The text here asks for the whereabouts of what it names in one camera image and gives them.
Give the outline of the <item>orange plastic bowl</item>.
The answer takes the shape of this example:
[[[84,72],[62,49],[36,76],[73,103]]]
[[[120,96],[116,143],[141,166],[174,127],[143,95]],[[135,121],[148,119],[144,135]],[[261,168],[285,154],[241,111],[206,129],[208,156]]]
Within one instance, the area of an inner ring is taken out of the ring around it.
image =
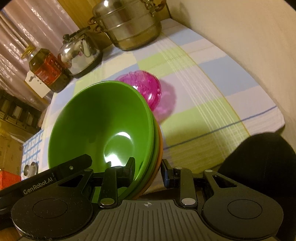
[[[158,128],[158,136],[159,136],[158,152],[157,152],[157,155],[156,156],[153,155],[153,158],[152,158],[153,168],[146,173],[141,184],[132,193],[131,199],[137,199],[138,197],[140,197],[142,194],[146,192],[146,190],[152,185],[160,169],[162,156],[163,156],[163,137],[157,121],[154,122],[154,125]]]

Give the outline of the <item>small green plastic bowl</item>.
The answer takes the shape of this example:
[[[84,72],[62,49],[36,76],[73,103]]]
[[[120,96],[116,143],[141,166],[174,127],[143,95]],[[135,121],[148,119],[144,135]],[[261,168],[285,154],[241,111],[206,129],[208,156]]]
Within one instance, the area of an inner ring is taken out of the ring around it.
[[[131,194],[126,196],[126,199],[133,199],[133,197],[135,197],[141,190],[143,190],[146,183],[151,178],[151,176],[154,172],[157,158],[158,158],[158,152],[159,152],[159,131],[158,131],[158,123],[154,117],[153,117],[153,121],[154,121],[154,149],[153,149],[153,153],[152,153],[152,157],[151,157],[149,166],[146,170],[144,177],[141,179],[141,181],[138,183],[138,185],[133,189]]]

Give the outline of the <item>large green plastic bowl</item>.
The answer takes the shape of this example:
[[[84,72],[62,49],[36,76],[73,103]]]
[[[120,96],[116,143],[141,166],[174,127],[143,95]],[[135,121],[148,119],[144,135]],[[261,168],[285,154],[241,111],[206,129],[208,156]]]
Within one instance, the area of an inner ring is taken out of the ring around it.
[[[99,173],[134,157],[133,181],[118,191],[124,199],[144,177],[153,149],[153,115],[143,96],[126,83],[105,81],[83,89],[62,109],[49,138],[48,166],[87,154]]]

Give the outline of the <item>small pink glass bowl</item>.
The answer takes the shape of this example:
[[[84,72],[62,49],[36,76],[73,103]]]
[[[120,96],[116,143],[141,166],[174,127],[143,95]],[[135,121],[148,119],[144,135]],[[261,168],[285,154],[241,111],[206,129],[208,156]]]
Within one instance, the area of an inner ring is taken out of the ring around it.
[[[161,83],[154,75],[143,70],[123,74],[115,79],[136,89],[145,99],[151,111],[154,111],[161,100]]]

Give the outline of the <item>blue white checkered cloth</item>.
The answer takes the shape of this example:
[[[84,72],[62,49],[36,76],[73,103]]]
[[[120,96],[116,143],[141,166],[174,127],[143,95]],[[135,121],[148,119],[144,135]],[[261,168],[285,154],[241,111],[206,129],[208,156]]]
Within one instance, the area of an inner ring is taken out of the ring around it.
[[[41,161],[41,147],[43,143],[43,130],[40,130],[23,144],[23,156],[21,162],[21,179],[25,180],[39,172]]]

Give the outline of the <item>pastel checkered tablecloth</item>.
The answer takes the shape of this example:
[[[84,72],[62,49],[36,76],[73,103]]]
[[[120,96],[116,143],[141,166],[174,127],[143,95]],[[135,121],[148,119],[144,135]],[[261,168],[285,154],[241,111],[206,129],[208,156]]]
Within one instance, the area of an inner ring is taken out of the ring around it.
[[[206,38],[166,19],[150,45],[130,52],[106,48],[100,66],[53,96],[42,127],[41,170],[48,167],[53,124],[72,96],[135,70],[152,73],[161,82],[154,115],[163,132],[164,157],[174,164],[211,168],[248,136],[285,125],[280,109],[247,71]]]

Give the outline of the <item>dark storage shelf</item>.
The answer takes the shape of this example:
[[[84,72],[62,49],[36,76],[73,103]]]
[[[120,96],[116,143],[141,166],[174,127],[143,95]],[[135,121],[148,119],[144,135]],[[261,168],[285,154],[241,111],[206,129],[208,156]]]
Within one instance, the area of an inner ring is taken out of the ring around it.
[[[1,90],[1,120],[6,121],[31,134],[36,134],[42,112]]]

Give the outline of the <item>white wooden chair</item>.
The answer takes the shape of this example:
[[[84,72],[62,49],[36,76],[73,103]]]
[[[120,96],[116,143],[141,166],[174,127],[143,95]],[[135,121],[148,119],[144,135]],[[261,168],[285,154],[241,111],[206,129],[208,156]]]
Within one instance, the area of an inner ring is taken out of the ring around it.
[[[29,85],[30,88],[34,90],[34,92],[36,92],[39,97],[48,98],[50,100],[52,99],[52,90],[45,83],[43,83],[33,72],[27,72],[25,82]]]

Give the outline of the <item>stainless steel kettle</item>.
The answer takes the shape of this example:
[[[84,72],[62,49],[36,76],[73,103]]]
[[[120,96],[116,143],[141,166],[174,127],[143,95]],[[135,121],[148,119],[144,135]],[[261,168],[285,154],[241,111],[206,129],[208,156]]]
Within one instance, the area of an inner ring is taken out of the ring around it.
[[[96,47],[89,35],[90,27],[63,36],[58,59],[74,78],[80,78],[96,68],[102,61],[103,52]]]

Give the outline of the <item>dark oil bottle red label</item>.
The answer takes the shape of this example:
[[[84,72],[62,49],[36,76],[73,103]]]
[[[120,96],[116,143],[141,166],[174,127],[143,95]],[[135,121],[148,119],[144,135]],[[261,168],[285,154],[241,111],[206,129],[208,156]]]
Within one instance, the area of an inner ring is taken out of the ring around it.
[[[70,71],[48,49],[29,45],[21,58],[27,58],[30,71],[55,93],[61,92],[72,80]]]

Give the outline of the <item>stainless steel steamer pot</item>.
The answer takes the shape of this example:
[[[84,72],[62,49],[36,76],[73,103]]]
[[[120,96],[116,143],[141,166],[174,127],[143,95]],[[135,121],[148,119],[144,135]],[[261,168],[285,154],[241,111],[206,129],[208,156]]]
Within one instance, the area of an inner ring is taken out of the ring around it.
[[[122,51],[141,48],[154,41],[162,25],[157,16],[166,1],[99,1],[93,9],[89,25],[95,32],[107,34],[115,47]]]

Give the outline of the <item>pinkish window curtain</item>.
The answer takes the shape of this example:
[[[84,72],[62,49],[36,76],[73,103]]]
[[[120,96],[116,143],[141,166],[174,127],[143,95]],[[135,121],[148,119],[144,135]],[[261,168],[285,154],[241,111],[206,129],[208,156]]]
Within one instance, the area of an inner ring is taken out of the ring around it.
[[[10,1],[1,9],[1,89],[44,110],[53,92],[41,98],[25,82],[29,65],[21,55],[29,45],[57,54],[63,35],[77,30],[58,1]]]

